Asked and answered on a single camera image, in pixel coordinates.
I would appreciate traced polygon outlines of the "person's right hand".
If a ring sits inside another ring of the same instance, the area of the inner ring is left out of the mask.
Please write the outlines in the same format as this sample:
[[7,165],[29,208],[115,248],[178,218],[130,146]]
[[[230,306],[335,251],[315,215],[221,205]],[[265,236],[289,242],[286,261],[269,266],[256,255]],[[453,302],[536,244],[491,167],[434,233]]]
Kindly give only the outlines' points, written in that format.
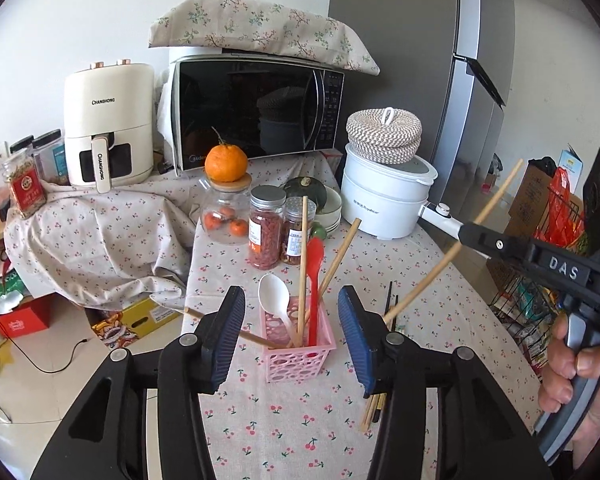
[[[553,339],[547,347],[547,364],[542,369],[539,406],[556,413],[572,397],[571,381],[576,376],[600,378],[600,347],[587,348],[575,354],[565,345],[568,318],[561,314],[553,325]],[[588,414],[571,439],[573,466],[580,467],[600,438],[600,388]]]

